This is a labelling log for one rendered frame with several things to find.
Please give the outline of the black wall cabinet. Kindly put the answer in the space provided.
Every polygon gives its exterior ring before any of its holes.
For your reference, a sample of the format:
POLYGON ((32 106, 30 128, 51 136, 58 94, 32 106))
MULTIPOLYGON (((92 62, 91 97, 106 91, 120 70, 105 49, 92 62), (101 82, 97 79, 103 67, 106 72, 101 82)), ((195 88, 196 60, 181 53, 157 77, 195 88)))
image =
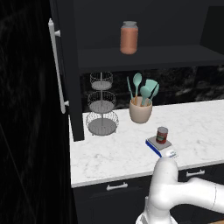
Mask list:
POLYGON ((224 64, 224 0, 74 0, 74 17, 83 73, 224 64), (132 55, 124 21, 138 26, 132 55))

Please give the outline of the teal ladle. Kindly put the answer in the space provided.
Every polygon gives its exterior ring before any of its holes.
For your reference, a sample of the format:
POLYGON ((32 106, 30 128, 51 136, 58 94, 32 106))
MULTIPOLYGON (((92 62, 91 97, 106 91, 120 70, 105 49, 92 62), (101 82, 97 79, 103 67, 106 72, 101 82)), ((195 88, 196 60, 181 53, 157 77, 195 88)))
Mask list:
POLYGON ((143 107, 145 104, 145 100, 151 95, 151 91, 146 86, 142 86, 140 88, 140 94, 142 96, 141 106, 143 107))

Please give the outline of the orange jar with grey lid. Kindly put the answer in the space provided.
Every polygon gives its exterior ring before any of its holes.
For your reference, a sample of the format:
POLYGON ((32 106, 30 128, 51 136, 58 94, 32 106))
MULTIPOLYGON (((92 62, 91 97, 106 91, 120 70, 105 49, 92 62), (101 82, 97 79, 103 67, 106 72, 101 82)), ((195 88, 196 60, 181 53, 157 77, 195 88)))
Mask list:
POLYGON ((121 27, 120 51, 134 54, 137 51, 138 27, 136 21, 124 21, 121 27))

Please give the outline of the teal thin spatula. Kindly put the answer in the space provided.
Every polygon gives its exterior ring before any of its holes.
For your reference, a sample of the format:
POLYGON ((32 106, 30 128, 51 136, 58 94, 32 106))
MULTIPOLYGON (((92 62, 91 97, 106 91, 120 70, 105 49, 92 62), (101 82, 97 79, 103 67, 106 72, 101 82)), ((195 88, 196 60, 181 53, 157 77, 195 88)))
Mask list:
POLYGON ((132 90, 131 90, 131 87, 130 87, 130 78, 129 76, 127 76, 127 83, 128 83, 128 89, 129 89, 129 93, 130 93, 130 98, 131 98, 131 102, 134 104, 134 97, 133 97, 133 94, 132 94, 132 90))

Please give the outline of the beige utensil pot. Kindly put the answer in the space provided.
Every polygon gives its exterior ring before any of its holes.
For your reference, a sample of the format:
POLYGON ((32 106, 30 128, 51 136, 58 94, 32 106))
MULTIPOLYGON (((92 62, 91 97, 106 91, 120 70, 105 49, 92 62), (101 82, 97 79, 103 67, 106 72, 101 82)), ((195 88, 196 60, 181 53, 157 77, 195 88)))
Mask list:
POLYGON ((147 123, 152 112, 152 103, 149 99, 145 100, 144 106, 141 106, 142 96, 137 97, 137 105, 129 103, 129 116, 134 123, 147 123))

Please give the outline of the black drawer front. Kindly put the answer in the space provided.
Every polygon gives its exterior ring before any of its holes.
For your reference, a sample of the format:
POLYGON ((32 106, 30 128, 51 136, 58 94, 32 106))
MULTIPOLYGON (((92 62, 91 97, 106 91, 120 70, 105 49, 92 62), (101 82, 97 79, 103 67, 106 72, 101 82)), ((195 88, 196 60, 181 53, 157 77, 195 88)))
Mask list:
POLYGON ((151 176, 128 178, 73 189, 78 224, 136 224, 144 210, 151 176), (108 185, 127 188, 107 191, 108 185))
POLYGON ((195 167, 192 169, 178 171, 179 182, 187 182, 191 178, 200 178, 224 185, 224 164, 213 164, 209 166, 195 167), (186 177, 186 172, 198 172, 199 170, 205 170, 206 173, 204 175, 198 175, 188 178, 186 177))

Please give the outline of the red food can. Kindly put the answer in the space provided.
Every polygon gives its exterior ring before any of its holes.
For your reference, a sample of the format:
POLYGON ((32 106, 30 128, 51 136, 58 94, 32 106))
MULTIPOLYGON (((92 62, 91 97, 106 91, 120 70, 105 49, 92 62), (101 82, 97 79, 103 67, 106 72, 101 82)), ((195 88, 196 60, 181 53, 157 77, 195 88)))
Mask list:
POLYGON ((168 135, 168 129, 166 127, 158 127, 156 141, 159 144, 165 144, 167 135, 168 135))

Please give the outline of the black cabinet door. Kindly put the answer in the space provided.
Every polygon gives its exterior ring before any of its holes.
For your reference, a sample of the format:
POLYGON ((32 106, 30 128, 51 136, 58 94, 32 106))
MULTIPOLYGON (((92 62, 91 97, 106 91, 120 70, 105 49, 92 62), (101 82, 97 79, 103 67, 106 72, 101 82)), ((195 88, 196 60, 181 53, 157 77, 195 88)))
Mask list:
POLYGON ((60 31, 56 46, 59 48, 61 73, 65 77, 66 96, 69 101, 69 115, 73 140, 84 139, 81 105, 81 84, 78 64, 78 51, 75 32, 74 0, 49 0, 52 21, 60 31))

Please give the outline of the teal spoon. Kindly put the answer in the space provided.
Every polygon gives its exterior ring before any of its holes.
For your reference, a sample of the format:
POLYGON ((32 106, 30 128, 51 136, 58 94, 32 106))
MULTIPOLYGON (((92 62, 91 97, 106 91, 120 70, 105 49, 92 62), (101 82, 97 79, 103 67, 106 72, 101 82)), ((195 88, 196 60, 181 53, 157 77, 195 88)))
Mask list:
POLYGON ((133 83, 134 86, 136 88, 135 90, 135 100, 134 100, 134 104, 137 105, 137 95, 138 95, 138 88, 140 83, 142 82, 142 75, 140 73, 136 73, 133 77, 133 83))

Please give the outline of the teal wide spatula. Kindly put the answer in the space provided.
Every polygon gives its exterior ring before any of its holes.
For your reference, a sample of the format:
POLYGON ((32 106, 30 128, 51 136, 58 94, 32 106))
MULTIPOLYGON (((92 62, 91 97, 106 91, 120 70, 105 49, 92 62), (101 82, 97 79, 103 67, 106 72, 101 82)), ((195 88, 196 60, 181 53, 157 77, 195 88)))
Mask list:
POLYGON ((153 97, 158 93, 159 84, 154 80, 147 79, 145 86, 151 91, 149 102, 152 102, 153 97))

